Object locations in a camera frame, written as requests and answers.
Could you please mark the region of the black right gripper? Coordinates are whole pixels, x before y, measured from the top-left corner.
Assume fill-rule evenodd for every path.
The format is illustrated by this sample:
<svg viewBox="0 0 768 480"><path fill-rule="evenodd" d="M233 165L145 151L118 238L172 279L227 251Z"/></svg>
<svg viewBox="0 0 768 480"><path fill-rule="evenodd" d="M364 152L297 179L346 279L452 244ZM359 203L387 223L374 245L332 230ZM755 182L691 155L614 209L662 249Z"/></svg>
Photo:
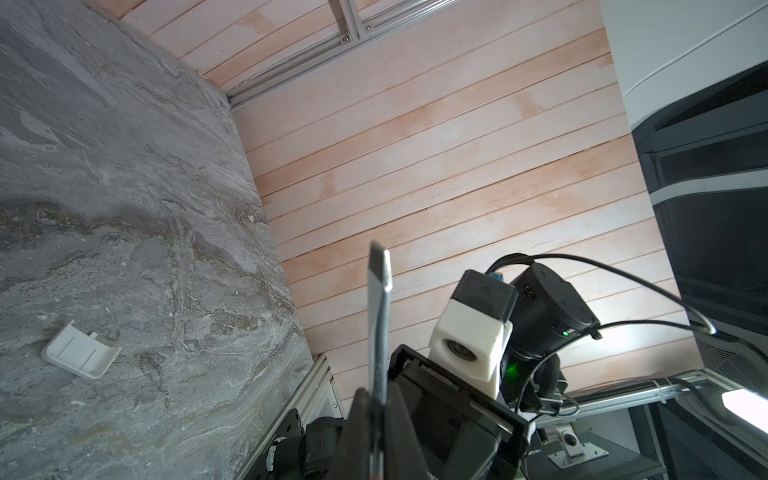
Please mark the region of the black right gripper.
<svg viewBox="0 0 768 480"><path fill-rule="evenodd" d="M390 358L421 453L434 479L514 479L529 422L407 345Z"/></svg>

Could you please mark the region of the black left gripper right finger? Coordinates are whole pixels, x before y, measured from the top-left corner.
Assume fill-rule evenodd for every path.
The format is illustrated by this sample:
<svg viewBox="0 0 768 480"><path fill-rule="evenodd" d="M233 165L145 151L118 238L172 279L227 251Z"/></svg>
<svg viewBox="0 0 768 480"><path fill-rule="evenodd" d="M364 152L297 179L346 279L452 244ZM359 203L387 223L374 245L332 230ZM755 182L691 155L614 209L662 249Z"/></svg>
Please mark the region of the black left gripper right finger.
<svg viewBox="0 0 768 480"><path fill-rule="evenodd" d="M429 471L401 389L390 382L385 408L385 478L428 479Z"/></svg>

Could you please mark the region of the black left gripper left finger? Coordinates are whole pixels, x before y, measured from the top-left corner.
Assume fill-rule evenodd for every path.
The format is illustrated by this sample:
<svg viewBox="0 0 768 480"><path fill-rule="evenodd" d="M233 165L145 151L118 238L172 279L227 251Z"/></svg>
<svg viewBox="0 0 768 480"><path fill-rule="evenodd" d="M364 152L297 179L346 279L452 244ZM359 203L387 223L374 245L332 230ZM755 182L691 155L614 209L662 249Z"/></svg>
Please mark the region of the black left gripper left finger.
<svg viewBox="0 0 768 480"><path fill-rule="evenodd" d="M358 389L331 460L327 479L360 480L369 478L370 423L370 395L367 390Z"/></svg>

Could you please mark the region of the white wide remote cover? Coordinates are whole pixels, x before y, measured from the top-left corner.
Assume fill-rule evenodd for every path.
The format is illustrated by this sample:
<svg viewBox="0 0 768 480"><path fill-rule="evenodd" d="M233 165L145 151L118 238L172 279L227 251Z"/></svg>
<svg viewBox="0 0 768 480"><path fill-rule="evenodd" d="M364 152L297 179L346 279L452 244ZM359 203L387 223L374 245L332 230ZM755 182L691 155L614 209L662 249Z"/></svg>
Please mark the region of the white wide remote cover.
<svg viewBox="0 0 768 480"><path fill-rule="evenodd" d="M42 358L76 376L96 380L101 378L121 352L97 340L98 334L86 334L67 323L43 348Z"/></svg>

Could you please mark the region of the dark cabinet outside cell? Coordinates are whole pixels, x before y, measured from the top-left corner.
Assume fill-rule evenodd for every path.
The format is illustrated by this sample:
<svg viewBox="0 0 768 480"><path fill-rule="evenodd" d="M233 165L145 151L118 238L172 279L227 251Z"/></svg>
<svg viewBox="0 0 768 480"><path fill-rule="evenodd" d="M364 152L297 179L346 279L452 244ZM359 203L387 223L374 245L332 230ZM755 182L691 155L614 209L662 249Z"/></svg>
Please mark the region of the dark cabinet outside cell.
<svg viewBox="0 0 768 480"><path fill-rule="evenodd" d="M767 436L729 411L729 383L767 392L767 67L662 108L633 139L707 379L651 411L672 479L763 479Z"/></svg>

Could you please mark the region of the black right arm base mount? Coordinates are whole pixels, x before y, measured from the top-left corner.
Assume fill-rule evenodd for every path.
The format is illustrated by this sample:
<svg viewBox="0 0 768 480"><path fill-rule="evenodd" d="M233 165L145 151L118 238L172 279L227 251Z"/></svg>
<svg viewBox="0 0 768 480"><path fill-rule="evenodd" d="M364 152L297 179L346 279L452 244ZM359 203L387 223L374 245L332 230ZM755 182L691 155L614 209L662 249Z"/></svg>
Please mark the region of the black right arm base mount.
<svg viewBox="0 0 768 480"><path fill-rule="evenodd" d="M291 409L244 478L325 479L344 424L344 419L329 416L304 424L298 410Z"/></svg>

